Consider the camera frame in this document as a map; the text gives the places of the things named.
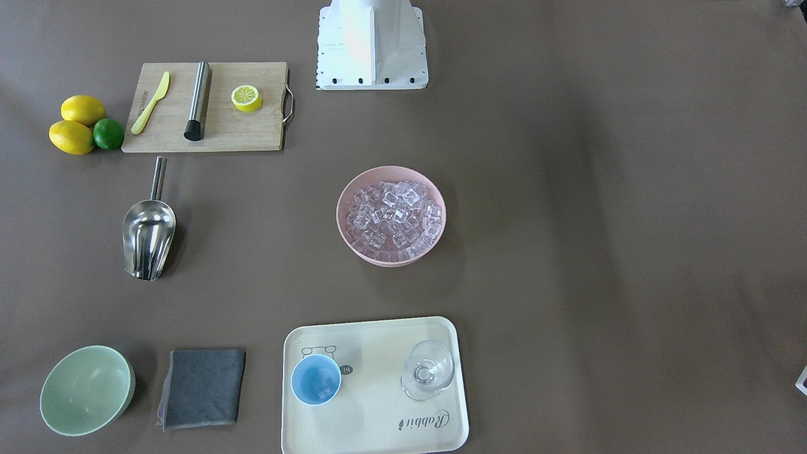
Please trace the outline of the pink bowl of ice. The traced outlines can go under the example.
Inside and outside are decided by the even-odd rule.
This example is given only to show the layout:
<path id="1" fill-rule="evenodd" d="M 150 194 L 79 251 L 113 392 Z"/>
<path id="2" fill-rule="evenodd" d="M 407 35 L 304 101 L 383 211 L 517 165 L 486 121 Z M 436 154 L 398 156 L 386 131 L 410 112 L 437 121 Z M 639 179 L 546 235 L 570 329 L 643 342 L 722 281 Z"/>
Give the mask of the pink bowl of ice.
<path id="1" fill-rule="evenodd" d="M 345 187 L 335 207 L 343 241 L 360 258 L 400 267 L 425 256 L 446 233 L 440 190 L 401 166 L 366 170 Z"/>

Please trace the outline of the steel ice scoop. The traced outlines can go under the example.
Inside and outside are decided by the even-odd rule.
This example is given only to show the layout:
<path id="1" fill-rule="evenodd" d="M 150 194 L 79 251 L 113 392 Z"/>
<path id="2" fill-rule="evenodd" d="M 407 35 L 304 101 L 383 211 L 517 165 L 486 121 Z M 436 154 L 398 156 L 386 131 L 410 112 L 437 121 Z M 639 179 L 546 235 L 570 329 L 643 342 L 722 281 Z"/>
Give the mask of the steel ice scoop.
<path id="1" fill-rule="evenodd" d="M 177 219 L 161 200 L 168 160 L 157 157 L 150 198 L 130 207 L 123 220 L 124 270 L 142 281 L 155 281 L 167 259 Z"/>

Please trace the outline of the light blue cup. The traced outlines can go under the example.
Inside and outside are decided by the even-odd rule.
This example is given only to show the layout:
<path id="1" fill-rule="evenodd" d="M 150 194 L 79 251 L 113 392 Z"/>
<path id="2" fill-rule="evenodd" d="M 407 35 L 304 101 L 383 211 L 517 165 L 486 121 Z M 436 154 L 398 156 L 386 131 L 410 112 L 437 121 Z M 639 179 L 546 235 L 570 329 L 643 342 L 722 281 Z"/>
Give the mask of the light blue cup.
<path id="1" fill-rule="evenodd" d="M 339 365 L 325 354 L 311 354 L 298 362 L 291 375 L 291 390 L 303 404 L 323 405 L 337 396 L 341 388 Z"/>

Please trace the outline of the clear wine glass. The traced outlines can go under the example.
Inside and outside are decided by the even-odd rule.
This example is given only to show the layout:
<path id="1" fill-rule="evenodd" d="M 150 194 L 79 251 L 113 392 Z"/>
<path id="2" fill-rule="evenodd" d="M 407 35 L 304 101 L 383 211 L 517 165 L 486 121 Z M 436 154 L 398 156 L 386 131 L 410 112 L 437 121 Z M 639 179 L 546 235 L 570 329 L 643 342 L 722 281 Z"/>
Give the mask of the clear wine glass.
<path id="1" fill-rule="evenodd" d="M 424 340 L 407 355 L 400 385 L 410 399 L 430 400 L 451 385 L 455 371 L 449 348 L 436 340 Z"/>

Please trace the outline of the beige serving tray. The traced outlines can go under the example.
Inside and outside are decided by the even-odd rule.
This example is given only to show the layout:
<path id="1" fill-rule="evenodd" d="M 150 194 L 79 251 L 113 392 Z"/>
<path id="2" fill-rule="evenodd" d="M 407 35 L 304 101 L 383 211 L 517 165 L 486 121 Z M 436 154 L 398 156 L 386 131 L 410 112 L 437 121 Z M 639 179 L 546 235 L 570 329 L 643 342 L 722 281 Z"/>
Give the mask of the beige serving tray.
<path id="1" fill-rule="evenodd" d="M 451 385 L 412 400 L 400 384 L 418 342 L 436 341 L 453 356 Z M 325 356 L 341 370 L 333 399 L 309 405 L 293 392 L 300 361 Z M 470 433 L 458 334 L 446 317 L 309 325 L 284 342 L 281 449 L 284 453 L 424 453 L 453 451 Z"/>

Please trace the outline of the bamboo cutting board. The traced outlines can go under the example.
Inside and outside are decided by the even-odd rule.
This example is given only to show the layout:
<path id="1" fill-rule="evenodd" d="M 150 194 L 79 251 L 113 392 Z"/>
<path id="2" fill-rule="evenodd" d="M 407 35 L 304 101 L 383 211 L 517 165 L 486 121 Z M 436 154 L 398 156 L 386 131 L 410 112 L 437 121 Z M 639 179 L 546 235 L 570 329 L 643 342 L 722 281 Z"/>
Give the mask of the bamboo cutting board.
<path id="1" fill-rule="evenodd" d="M 225 151 L 279 151 L 284 143 L 284 112 L 289 64 L 285 61 L 212 62 L 204 137 L 184 138 L 190 115 L 196 62 L 145 63 L 136 86 L 125 127 L 125 153 L 190 153 Z M 170 85 L 143 132 L 132 134 L 133 123 L 153 97 L 165 72 Z M 231 103 L 231 92 L 241 85 L 257 87 L 263 104 L 256 112 L 242 112 Z"/>

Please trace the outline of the steel muddler black tip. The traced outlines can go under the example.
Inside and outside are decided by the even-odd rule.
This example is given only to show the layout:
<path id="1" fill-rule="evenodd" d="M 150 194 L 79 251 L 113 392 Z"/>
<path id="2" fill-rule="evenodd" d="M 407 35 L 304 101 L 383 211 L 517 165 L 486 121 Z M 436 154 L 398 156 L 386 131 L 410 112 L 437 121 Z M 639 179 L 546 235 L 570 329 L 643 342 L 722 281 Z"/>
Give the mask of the steel muddler black tip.
<path id="1" fill-rule="evenodd" d="M 194 81 L 189 118 L 183 133 L 185 140 L 201 141 L 204 138 L 211 83 L 211 66 L 207 61 L 200 61 Z"/>

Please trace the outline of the yellow plastic knife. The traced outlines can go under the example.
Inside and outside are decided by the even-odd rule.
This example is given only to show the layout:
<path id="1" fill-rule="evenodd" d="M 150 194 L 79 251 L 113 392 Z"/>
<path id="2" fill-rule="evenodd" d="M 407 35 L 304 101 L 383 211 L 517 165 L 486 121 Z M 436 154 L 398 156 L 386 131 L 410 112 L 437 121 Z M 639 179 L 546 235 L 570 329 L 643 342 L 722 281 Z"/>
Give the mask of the yellow plastic knife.
<path id="1" fill-rule="evenodd" d="M 164 99 L 164 97 L 167 95 L 169 87 L 170 87 L 170 72 L 165 71 L 162 74 L 161 81 L 158 85 L 158 89 L 155 90 L 153 97 L 150 99 L 149 103 L 146 104 L 143 112 L 141 113 L 141 115 L 139 115 L 135 123 L 133 123 L 131 127 L 131 133 L 133 135 L 138 135 L 139 133 L 143 132 L 143 130 L 149 123 L 150 117 L 156 104 L 158 104 L 159 101 Z"/>

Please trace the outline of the green lime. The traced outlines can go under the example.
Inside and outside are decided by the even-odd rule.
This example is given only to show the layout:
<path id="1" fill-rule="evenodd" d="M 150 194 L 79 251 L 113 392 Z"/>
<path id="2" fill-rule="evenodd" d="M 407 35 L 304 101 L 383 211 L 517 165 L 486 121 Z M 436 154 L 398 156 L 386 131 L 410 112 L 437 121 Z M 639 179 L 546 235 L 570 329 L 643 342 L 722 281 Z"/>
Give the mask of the green lime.
<path id="1" fill-rule="evenodd" d="M 101 119 L 93 126 L 93 140 L 101 149 L 120 149 L 124 141 L 124 127 L 111 118 Z"/>

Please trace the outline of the yellow lemon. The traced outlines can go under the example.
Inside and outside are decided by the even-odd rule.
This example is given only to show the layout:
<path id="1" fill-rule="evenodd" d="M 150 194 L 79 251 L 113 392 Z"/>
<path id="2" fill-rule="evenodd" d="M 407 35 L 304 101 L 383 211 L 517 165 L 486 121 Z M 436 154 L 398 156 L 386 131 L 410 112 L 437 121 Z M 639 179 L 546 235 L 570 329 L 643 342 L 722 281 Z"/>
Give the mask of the yellow lemon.
<path id="1" fill-rule="evenodd" d="M 59 150 L 72 155 L 84 155 L 95 149 L 93 131 L 74 120 L 61 120 L 49 127 L 49 139 Z"/>
<path id="2" fill-rule="evenodd" d="M 78 122 L 86 127 L 93 127 L 99 120 L 107 117 L 107 109 L 103 102 L 95 96 L 74 95 L 66 98 L 60 108 L 63 120 Z"/>

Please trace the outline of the mint green bowl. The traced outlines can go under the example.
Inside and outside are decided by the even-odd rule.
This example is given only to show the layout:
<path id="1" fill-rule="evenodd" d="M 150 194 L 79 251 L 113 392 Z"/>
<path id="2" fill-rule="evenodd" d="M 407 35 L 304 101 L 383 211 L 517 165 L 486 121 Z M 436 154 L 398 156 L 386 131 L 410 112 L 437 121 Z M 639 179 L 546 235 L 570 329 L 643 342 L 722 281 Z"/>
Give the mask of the mint green bowl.
<path id="1" fill-rule="evenodd" d="M 123 354 L 107 346 L 67 354 L 44 380 L 40 415 L 61 436 L 86 436 L 118 419 L 132 402 L 136 376 Z"/>

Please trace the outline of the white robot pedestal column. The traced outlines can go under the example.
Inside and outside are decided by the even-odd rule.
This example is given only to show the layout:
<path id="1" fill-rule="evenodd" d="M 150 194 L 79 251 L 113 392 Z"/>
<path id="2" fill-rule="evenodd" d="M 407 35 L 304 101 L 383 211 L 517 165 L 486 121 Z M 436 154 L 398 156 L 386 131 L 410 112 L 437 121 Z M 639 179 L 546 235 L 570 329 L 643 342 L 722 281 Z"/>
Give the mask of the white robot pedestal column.
<path id="1" fill-rule="evenodd" d="M 409 1 L 332 1 L 319 12 L 318 90 L 429 85 L 423 13 Z"/>

